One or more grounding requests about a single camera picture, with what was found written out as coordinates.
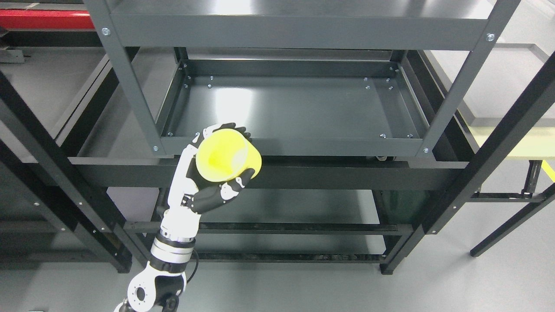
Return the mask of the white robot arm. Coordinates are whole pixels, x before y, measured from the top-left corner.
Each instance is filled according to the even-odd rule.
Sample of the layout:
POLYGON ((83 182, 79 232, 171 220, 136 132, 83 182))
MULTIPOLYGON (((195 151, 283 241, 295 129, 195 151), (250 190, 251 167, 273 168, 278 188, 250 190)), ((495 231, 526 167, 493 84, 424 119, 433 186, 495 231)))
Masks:
POLYGON ((171 240, 158 233, 150 250, 150 259, 127 287, 127 296, 115 312, 148 312, 160 306, 163 312, 176 312, 179 297, 186 290, 189 279, 186 267, 192 257, 195 238, 171 240))

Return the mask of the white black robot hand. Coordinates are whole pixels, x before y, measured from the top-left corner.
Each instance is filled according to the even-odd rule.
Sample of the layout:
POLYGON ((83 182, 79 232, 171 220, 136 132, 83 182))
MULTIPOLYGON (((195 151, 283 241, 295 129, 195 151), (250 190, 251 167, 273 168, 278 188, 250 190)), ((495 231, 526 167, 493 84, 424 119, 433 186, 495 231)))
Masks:
POLYGON ((246 169, 237 177, 223 182, 209 182, 198 172, 196 156, 204 140, 221 130, 233 130, 248 142, 251 134, 246 127, 235 123, 219 123, 196 133, 183 149, 168 195, 169 209, 161 221, 159 234, 175 243, 192 241, 199 229, 203 213, 232 202, 255 176, 254 169, 246 169))

